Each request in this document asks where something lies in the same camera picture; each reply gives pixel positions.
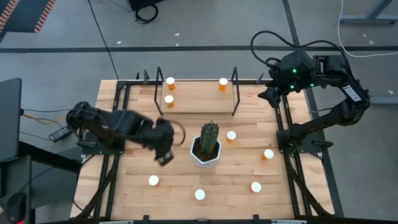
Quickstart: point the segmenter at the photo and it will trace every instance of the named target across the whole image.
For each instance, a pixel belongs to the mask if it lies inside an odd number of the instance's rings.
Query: white bottle cap
[[[197,190],[197,191],[195,192],[195,198],[196,198],[197,200],[203,200],[203,199],[205,199],[205,191],[202,190],[202,189]]]
[[[149,182],[150,185],[156,186],[159,183],[159,177],[156,176],[156,175],[152,175],[152,176],[149,177],[148,182]]]
[[[236,133],[234,131],[228,131],[228,133],[226,133],[226,137],[230,140],[234,140],[236,139]]]
[[[220,85],[227,85],[228,80],[226,78],[220,78]]]
[[[173,85],[174,84],[174,78],[173,77],[168,77],[167,79],[166,79],[166,83],[167,84],[169,84],[169,85]]]
[[[251,190],[255,193],[258,193],[261,191],[261,184],[259,182],[253,182],[251,184]]]
[[[267,159],[272,159],[274,157],[274,152],[270,149],[266,149],[264,151],[264,155],[266,156]]]
[[[172,102],[174,101],[174,97],[173,97],[172,95],[167,95],[167,96],[164,98],[164,101],[165,101],[166,103],[172,103]]]

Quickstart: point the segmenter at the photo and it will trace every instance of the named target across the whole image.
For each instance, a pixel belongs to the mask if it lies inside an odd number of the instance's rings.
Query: cactus
[[[211,155],[214,145],[217,142],[218,130],[218,125],[213,123],[213,121],[203,125],[200,132],[200,153],[206,154],[208,156]]]

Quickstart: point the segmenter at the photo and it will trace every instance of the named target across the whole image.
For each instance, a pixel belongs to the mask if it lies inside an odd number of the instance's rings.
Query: white cable
[[[341,11],[340,11],[340,16],[338,17],[338,22],[337,22],[337,36],[338,36],[338,41],[341,45],[341,48],[346,52],[351,57],[356,57],[356,58],[365,58],[365,57],[373,57],[373,56],[389,56],[389,55],[395,55],[398,54],[398,52],[394,53],[389,53],[389,54],[372,54],[372,55],[353,55],[350,54],[343,46],[341,43],[341,38],[340,38],[340,20],[341,20],[341,15],[343,14],[343,6],[344,6],[344,0],[341,0]]]

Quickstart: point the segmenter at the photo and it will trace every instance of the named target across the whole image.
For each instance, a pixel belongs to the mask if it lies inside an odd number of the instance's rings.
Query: wooden table
[[[116,82],[101,82],[96,107],[111,111]],[[142,220],[143,215],[150,215],[151,220],[252,219],[253,214],[259,214],[261,219],[294,217],[284,159],[275,135],[278,128],[275,110],[266,100],[257,97],[264,91],[264,85],[240,85],[239,88],[241,102],[235,116],[230,113],[165,114],[166,119],[179,120],[185,126],[187,138],[182,146],[173,148],[175,159],[164,168],[153,161],[154,152],[132,142],[126,143],[119,163],[112,220]],[[293,122],[303,123],[310,119],[303,93],[291,93],[289,103]],[[128,109],[153,119],[159,117],[154,103],[154,86],[133,86]],[[218,140],[223,147],[220,160],[212,168],[202,168],[190,155],[190,146],[193,137],[199,135],[203,124],[210,120],[220,127]],[[230,130],[237,134],[232,143],[225,139]],[[275,152],[273,159],[261,160],[265,149]],[[333,213],[321,160],[311,154],[301,154],[301,159],[307,187],[323,207]],[[80,172],[75,201],[81,207],[89,202],[98,188],[102,161],[103,156],[97,155]],[[160,177],[158,186],[148,184],[150,175]],[[262,185],[258,194],[249,190],[254,181]],[[195,200],[197,189],[206,192],[203,201]],[[302,196],[298,187],[296,190],[300,212],[304,214]],[[103,198],[102,215],[107,193]],[[73,206],[71,216],[79,212]]]

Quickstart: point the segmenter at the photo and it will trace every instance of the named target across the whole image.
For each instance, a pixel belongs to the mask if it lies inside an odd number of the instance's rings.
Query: white pot
[[[221,142],[220,142],[219,140],[217,140],[218,145],[219,145],[219,146],[218,146],[217,157],[214,158],[214,159],[212,159],[212,160],[209,160],[209,161],[206,161],[206,162],[202,162],[202,161],[201,161],[199,158],[197,158],[197,156],[194,155],[194,153],[193,153],[193,145],[195,145],[195,141],[199,141],[199,140],[200,140],[200,136],[196,136],[196,137],[193,138],[192,146],[191,146],[191,155],[193,156],[193,160],[195,161],[195,163],[196,163],[198,166],[210,168],[210,167],[212,167],[212,166],[214,165],[214,163],[216,163],[216,161],[217,161],[218,159],[220,159],[220,154],[221,154]]]

